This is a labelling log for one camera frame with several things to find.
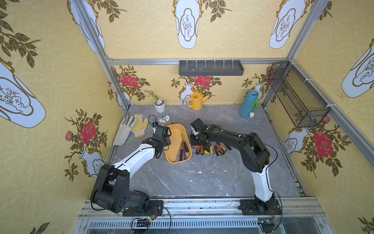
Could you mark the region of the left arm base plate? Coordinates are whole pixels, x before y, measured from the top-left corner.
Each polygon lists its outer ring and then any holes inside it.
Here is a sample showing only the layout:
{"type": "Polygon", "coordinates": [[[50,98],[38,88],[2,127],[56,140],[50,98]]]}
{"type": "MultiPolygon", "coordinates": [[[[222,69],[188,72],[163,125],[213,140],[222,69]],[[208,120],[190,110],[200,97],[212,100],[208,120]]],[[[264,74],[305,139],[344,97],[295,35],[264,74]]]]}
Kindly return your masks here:
{"type": "Polygon", "coordinates": [[[125,217],[142,217],[157,215],[161,216],[163,213],[164,202],[162,200],[149,200],[140,207],[125,207],[123,215],[125,217]]]}

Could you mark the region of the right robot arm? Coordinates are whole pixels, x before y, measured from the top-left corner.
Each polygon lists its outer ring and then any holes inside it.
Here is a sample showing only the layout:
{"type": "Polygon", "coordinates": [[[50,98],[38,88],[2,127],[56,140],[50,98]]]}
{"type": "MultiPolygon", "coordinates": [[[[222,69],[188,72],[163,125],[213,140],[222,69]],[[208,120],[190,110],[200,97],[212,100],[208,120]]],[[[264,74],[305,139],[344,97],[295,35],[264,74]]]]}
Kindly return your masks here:
{"type": "Polygon", "coordinates": [[[257,202],[268,204],[275,199],[267,173],[270,152],[256,133],[235,133],[215,124],[206,125],[200,119],[192,122],[191,128],[191,143],[194,145],[207,148],[210,143],[217,142],[240,152],[244,166],[252,173],[257,202]]]}

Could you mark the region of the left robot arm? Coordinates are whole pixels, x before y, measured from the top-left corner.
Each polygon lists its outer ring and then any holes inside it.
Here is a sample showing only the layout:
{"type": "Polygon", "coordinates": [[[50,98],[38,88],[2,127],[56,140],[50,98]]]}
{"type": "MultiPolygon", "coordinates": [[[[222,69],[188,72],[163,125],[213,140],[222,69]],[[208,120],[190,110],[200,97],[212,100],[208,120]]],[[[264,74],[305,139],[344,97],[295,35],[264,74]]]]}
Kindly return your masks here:
{"type": "Polygon", "coordinates": [[[153,136],[142,141],[125,159],[114,165],[104,164],[100,168],[90,196],[91,204],[100,207],[96,211],[108,210],[116,214],[126,208],[144,214],[148,211],[149,195],[131,191],[130,180],[146,162],[161,156],[164,148],[170,145],[170,136],[169,127],[158,126],[153,136]]]}

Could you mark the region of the black ribbed screwdriver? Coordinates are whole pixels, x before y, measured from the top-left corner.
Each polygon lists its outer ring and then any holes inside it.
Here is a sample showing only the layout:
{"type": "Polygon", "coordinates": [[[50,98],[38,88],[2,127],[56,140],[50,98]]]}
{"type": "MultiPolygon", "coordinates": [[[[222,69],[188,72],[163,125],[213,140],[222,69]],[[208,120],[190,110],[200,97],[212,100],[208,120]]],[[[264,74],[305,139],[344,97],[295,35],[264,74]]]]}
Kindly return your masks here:
{"type": "Polygon", "coordinates": [[[224,144],[224,146],[228,149],[228,150],[232,150],[232,148],[229,146],[229,145],[227,145],[227,144],[224,144]]]}

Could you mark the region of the yellow storage box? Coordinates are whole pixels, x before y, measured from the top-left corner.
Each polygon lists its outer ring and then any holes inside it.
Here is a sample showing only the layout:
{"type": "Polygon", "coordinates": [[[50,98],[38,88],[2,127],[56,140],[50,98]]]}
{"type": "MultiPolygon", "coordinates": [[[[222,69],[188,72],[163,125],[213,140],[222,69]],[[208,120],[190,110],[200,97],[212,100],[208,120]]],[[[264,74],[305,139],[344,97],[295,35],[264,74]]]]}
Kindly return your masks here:
{"type": "Polygon", "coordinates": [[[171,124],[168,127],[171,132],[171,136],[169,137],[170,145],[164,147],[167,161],[177,164],[190,160],[192,157],[192,148],[184,126],[181,124],[171,124]]]}

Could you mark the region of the orange grip black screwdriver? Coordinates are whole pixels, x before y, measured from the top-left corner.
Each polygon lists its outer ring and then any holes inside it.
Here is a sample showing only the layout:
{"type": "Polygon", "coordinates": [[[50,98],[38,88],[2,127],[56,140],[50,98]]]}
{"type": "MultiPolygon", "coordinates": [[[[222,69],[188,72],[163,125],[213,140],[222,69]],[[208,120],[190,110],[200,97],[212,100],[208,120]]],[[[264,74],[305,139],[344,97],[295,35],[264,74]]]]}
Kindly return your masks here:
{"type": "Polygon", "coordinates": [[[220,147],[223,149],[223,151],[227,151],[227,148],[223,144],[220,144],[220,147]]]}

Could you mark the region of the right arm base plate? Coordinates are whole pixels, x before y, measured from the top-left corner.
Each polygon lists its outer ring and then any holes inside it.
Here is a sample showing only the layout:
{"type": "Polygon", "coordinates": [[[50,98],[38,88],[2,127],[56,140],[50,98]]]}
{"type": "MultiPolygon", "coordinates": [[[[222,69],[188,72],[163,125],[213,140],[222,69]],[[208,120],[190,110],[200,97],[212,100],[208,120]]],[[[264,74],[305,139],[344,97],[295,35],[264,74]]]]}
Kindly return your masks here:
{"type": "Polygon", "coordinates": [[[263,202],[257,199],[242,199],[238,209],[243,215],[282,215],[281,205],[276,199],[263,202]]]}

